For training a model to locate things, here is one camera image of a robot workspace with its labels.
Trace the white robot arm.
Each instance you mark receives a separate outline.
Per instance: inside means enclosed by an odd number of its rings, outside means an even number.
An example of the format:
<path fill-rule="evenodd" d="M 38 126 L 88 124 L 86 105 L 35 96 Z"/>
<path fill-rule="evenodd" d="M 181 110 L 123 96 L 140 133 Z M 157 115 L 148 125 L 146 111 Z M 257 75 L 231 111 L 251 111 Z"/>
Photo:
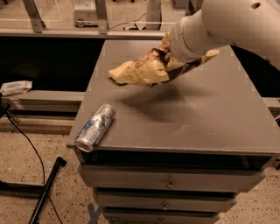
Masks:
<path fill-rule="evenodd" d="M 280 5 L 276 0 L 203 0 L 170 32 L 170 51 L 191 62 L 214 48 L 233 45 L 280 69 Z"/>

